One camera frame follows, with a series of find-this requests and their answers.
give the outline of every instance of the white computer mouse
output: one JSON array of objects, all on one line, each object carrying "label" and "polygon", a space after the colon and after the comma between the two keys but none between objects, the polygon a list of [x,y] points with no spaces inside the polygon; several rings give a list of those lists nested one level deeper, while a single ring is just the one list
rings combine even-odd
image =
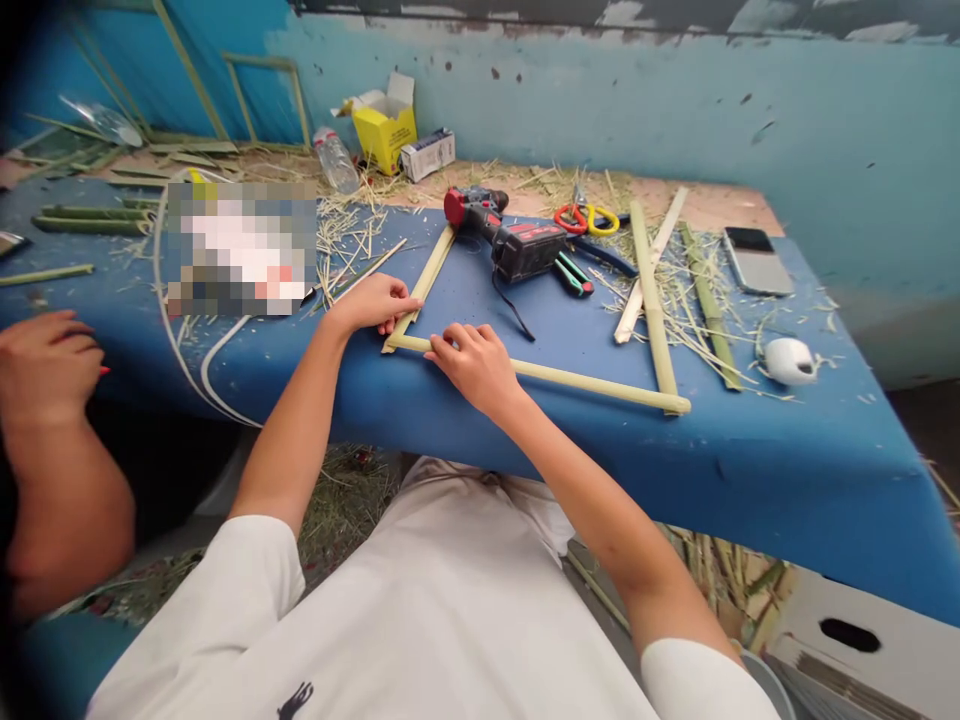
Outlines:
[{"label": "white computer mouse", "polygon": [[810,385],[817,381],[817,368],[810,348],[796,338],[777,338],[763,349],[770,377],[784,385]]}]

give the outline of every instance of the scissors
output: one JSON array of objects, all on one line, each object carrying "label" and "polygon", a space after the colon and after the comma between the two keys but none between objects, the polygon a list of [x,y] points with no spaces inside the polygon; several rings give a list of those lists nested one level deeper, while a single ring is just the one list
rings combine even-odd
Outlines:
[{"label": "scissors", "polygon": [[[586,209],[586,218],[584,218],[583,213],[580,212],[580,208]],[[601,215],[607,219],[608,224],[606,227],[597,227],[597,215]],[[565,216],[572,217],[575,224],[568,222]],[[614,213],[602,207],[587,203],[586,197],[584,197],[583,192],[580,190],[579,183],[573,186],[573,202],[557,210],[556,215],[553,216],[553,221],[573,235],[590,234],[606,237],[607,235],[613,235],[620,229],[620,219]]]}]

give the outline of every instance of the yellow box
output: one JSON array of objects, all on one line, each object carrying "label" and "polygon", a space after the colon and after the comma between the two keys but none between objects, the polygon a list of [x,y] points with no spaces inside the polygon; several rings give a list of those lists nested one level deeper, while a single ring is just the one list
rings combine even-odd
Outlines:
[{"label": "yellow box", "polygon": [[390,73],[387,93],[371,90],[353,99],[353,125],[367,161],[384,175],[400,172],[400,149],[417,140],[413,78]]}]

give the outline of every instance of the blue table cover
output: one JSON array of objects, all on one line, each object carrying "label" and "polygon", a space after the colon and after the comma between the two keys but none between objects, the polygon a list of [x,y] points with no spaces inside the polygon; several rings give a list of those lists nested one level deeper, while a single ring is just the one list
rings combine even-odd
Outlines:
[{"label": "blue table cover", "polygon": [[[0,326],[33,312],[74,308],[96,329],[113,372],[98,392],[141,407],[176,408],[219,417],[184,378],[163,332],[151,289],[149,259],[122,249],[125,238],[47,234],[30,224],[44,204],[117,205],[120,191],[99,180],[32,180],[0,198],[0,227],[35,245],[0,264],[0,275],[92,262],[91,276],[0,289]],[[156,197],[157,193],[145,193]],[[374,253],[406,238],[412,249],[382,268],[412,288],[445,225],[439,210],[392,208]],[[532,379],[522,382],[547,414],[600,463],[655,519],[709,533],[819,571],[930,617],[960,626],[960,552],[937,490],[883,392],[839,319],[814,309],[829,300],[797,246],[774,239],[797,293],[778,301],[775,325],[806,342],[836,369],[796,388],[787,402],[732,393],[687,348],[672,351],[680,393],[693,410],[667,418],[656,409]],[[151,247],[147,243],[146,256]],[[594,266],[580,253],[577,261]],[[599,286],[588,300],[571,298],[550,275],[508,289],[537,336],[525,340],[490,283],[488,248],[455,243],[410,333],[428,337],[454,321],[490,323],[522,360],[656,389],[649,347],[616,346],[618,316]],[[746,324],[759,322],[774,301],[734,299]],[[293,372],[320,315],[309,306],[286,318],[256,318],[211,365],[216,392],[231,407],[263,422]],[[234,319],[202,319],[183,355],[199,383],[200,363]],[[180,320],[174,321],[176,330]],[[764,339],[778,335],[765,332]],[[436,455],[491,470],[536,477],[523,454],[473,410],[419,355],[381,355],[375,331],[357,333],[340,372],[332,440]],[[746,369],[754,347],[733,342]],[[764,392],[788,391],[749,375]]]}]

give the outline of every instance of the drill battery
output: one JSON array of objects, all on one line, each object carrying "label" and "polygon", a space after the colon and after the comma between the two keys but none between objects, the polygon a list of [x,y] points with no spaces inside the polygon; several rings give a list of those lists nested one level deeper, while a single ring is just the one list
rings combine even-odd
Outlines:
[{"label": "drill battery", "polygon": [[524,223],[503,230],[498,237],[503,243],[493,246],[493,261],[507,283],[548,272],[567,237],[566,230],[556,225]]}]

